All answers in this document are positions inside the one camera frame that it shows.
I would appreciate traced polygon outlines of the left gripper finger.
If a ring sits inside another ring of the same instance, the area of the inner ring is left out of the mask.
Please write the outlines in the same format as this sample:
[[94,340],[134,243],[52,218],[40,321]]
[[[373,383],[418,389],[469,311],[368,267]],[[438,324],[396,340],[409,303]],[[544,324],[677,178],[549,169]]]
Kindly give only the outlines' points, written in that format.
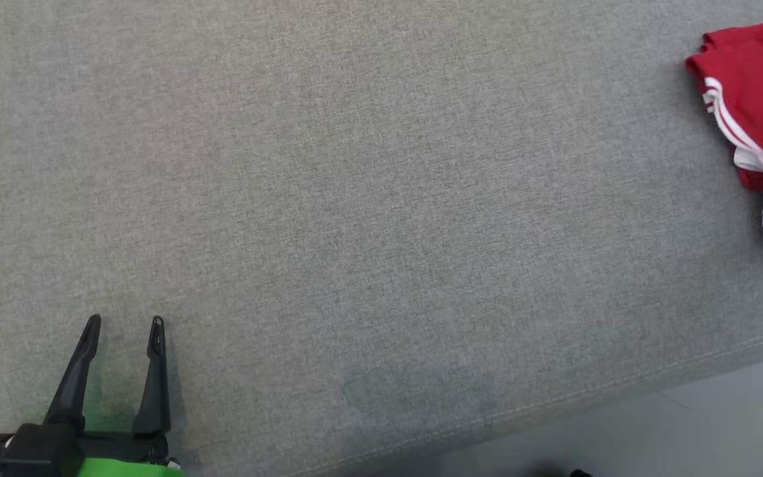
[[170,414],[166,324],[163,318],[152,318],[148,344],[148,371],[140,407],[133,421],[137,435],[163,435],[172,429]]
[[98,350],[102,318],[93,315],[88,318],[77,341],[76,349],[68,362],[66,371],[60,380],[54,398],[46,416],[45,425],[70,425],[74,428],[85,427],[83,405],[91,362]]

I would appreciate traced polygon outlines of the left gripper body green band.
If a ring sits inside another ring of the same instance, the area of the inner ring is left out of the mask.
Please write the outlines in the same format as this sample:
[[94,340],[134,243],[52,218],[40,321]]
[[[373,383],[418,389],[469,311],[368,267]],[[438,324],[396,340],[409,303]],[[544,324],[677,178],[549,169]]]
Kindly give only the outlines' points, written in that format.
[[183,477],[164,433],[87,432],[60,477]]

